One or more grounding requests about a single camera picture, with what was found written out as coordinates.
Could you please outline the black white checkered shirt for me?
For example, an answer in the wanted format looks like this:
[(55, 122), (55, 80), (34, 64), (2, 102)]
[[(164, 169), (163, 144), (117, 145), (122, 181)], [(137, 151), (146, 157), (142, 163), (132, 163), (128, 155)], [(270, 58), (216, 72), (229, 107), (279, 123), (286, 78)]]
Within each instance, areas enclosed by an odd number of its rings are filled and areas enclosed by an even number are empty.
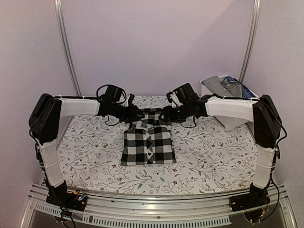
[(171, 123), (160, 119), (162, 109), (142, 109), (143, 119), (132, 122), (123, 133), (121, 165), (176, 163)]

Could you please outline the white plastic bin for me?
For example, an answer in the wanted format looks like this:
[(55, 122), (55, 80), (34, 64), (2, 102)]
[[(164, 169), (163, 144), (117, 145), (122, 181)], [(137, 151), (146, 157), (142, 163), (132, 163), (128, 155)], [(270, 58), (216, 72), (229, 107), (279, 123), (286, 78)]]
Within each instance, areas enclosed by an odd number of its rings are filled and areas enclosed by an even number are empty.
[[(224, 79), (224, 77), (227, 76), (218, 76), (220, 78), (220, 80), (222, 81)], [(200, 81), (201, 84), (201, 96), (207, 95), (207, 94), (212, 94), (211, 91), (209, 91), (203, 84), (202, 81), (204, 79), (202, 79)], [(225, 129), (234, 129), (236, 127), (241, 126), (242, 124), (246, 124), (248, 123), (248, 121), (244, 120), (244, 119), (240, 119), (240, 118), (232, 118), (232, 117), (224, 117), (224, 116), (215, 116), (215, 118), (220, 121)]]

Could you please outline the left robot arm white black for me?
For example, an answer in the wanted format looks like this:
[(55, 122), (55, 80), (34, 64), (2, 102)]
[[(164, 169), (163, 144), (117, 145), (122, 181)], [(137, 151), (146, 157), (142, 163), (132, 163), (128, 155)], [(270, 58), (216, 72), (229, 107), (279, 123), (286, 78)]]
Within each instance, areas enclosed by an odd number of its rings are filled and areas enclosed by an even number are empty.
[(60, 206), (67, 206), (71, 197), (59, 166), (57, 137), (60, 119), (66, 116), (113, 116), (123, 123), (143, 118), (143, 113), (129, 99), (128, 105), (99, 97), (52, 96), (42, 94), (29, 119), (29, 135), (35, 141), (37, 160), (44, 173), (52, 198)]

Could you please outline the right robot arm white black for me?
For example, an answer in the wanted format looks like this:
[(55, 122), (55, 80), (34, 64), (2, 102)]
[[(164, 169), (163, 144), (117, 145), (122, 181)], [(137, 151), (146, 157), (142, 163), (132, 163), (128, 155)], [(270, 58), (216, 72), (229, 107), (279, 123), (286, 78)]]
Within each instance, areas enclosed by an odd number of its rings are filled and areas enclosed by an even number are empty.
[(188, 117), (223, 116), (251, 122), (257, 147), (256, 172), (250, 185), (246, 203), (256, 207), (263, 201), (271, 181), (278, 156), (278, 142), (283, 129), (276, 107), (268, 95), (259, 98), (221, 97), (217, 94), (196, 97), (186, 103), (164, 107), (160, 119), (166, 122), (182, 123)]

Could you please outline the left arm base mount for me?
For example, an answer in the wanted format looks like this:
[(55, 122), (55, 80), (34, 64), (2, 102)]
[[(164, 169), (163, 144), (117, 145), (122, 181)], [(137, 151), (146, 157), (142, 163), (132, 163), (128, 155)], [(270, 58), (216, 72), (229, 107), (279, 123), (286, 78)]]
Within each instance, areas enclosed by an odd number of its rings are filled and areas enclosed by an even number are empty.
[(48, 196), (46, 202), (52, 205), (60, 206), (65, 209), (72, 209), (77, 211), (85, 211), (87, 203), (87, 194), (75, 190), (73, 192), (67, 191), (67, 186), (62, 185), (54, 188), (48, 188)]

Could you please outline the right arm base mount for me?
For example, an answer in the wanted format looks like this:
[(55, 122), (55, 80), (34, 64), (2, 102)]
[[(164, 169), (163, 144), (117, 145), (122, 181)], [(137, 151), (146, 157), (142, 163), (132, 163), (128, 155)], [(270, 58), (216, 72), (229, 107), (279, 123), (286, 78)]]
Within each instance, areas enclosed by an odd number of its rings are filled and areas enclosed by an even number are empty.
[(241, 211), (266, 205), (270, 203), (270, 197), (266, 189), (256, 188), (251, 185), (249, 193), (229, 198), (229, 206), (232, 211)]

